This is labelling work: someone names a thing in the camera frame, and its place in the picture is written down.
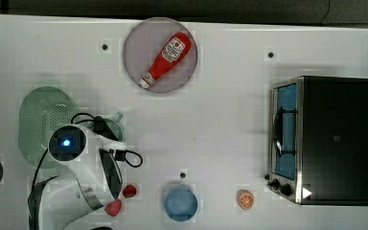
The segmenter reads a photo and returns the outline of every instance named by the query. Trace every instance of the gray plate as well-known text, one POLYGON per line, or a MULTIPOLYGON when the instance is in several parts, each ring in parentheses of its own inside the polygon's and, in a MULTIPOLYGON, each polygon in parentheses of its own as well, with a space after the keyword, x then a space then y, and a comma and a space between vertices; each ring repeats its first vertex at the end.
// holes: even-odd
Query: gray plate
POLYGON ((124 65, 128 75, 138 86, 139 80, 148 72, 158 53, 170 37, 178 32, 189 36, 192 42, 189 53, 148 89, 155 93, 167 93, 185 84, 196 69, 197 49, 191 33, 172 19, 153 17, 137 25, 127 36, 124 46, 124 65))

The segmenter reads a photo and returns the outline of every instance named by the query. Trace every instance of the red ketchup bottle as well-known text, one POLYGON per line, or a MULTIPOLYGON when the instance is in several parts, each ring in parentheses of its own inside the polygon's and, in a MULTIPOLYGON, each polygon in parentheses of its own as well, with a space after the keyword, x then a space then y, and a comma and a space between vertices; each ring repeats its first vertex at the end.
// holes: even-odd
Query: red ketchup bottle
POLYGON ((163 50, 157 55, 153 65, 143 76, 139 84, 142 88, 149 88, 167 72, 172 70, 190 51, 190 38, 184 33, 174 34, 163 50))

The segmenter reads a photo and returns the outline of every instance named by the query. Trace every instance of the orange food item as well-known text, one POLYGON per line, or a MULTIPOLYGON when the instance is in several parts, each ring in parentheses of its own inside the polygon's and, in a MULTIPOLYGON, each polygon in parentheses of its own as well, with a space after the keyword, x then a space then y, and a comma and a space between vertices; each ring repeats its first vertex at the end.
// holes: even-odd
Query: orange food item
POLYGON ((244 210, 250 209, 254 202, 254 196, 247 190, 240 190, 238 203, 244 210))

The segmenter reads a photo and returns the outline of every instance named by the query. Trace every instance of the table surface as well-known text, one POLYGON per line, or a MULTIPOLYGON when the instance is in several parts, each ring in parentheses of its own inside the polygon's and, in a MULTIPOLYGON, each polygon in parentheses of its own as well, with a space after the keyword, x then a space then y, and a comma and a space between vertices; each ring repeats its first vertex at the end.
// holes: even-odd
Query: table surface
POLYGON ((302 75, 368 78, 368 30, 183 23, 198 46, 195 74, 177 91, 154 94, 131 81, 122 61, 124 40, 139 22, 0 15, 0 229, 28 226, 35 168, 17 145, 19 108, 43 85, 66 92, 81 111, 124 113, 126 142, 145 158, 139 169, 122 165, 140 193, 124 200, 119 216, 100 209, 76 226, 368 229, 368 207, 294 205, 264 181, 270 86, 302 75), (177 223, 163 201, 181 172, 200 207, 191 221, 177 223), (241 188, 255 196, 249 211, 236 204, 241 188))

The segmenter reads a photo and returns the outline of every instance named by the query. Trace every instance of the black cable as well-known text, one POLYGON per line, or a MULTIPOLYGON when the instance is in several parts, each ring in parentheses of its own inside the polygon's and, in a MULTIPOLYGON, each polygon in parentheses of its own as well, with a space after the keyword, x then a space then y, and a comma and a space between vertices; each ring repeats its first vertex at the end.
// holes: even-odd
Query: black cable
POLYGON ((77 125, 77 124, 81 124, 81 123, 84 123, 84 122, 94 122, 94 120, 92 120, 92 119, 84 119, 84 120, 77 121, 74 124, 77 125))
POLYGON ((330 13, 330 10, 331 10, 331 0, 328 0, 328 11, 327 11, 327 14, 325 14, 325 16, 322 18, 320 26, 322 26, 322 23, 324 22, 325 18, 330 13))
POLYGON ((139 168, 139 167, 143 164, 143 157, 142 157, 141 155, 139 155, 139 153, 137 153, 137 152, 135 152, 135 151, 131 151, 131 150, 127 150, 126 152, 129 152, 129 153, 131 153, 131 154, 134 154, 134 155, 136 155, 136 156, 138 156, 138 157, 140 158, 140 163, 139 163, 139 165, 132 165, 132 164, 130 164, 130 162, 126 159, 126 163, 127 163, 128 165, 130 165, 130 167, 131 167, 131 168, 139 168))
POLYGON ((73 123, 74 123, 74 119, 76 119, 77 117, 82 116, 82 115, 84 115, 84 116, 88 116, 88 117, 92 118, 92 120, 94 120, 94 119, 95 119, 95 118, 94 118, 94 116, 92 116, 92 115, 91 115, 91 114, 89 114, 89 113, 84 113, 84 112, 82 112, 82 113, 77 113, 76 115, 74 115, 74 116, 73 116, 73 118, 71 118, 71 124, 73 124, 73 123))
POLYGON ((35 169, 35 172, 34 172, 34 177, 33 177, 33 182, 32 182, 32 190, 34 189, 35 187, 35 180, 37 179, 37 175, 38 175, 38 170, 40 170, 40 167, 41 167, 41 163, 43 163, 43 160, 44 160, 44 157, 46 156, 47 154, 47 151, 48 149, 46 149, 43 153, 43 155, 41 156, 40 158, 40 162, 38 162, 38 166, 37 166, 37 169, 35 169))

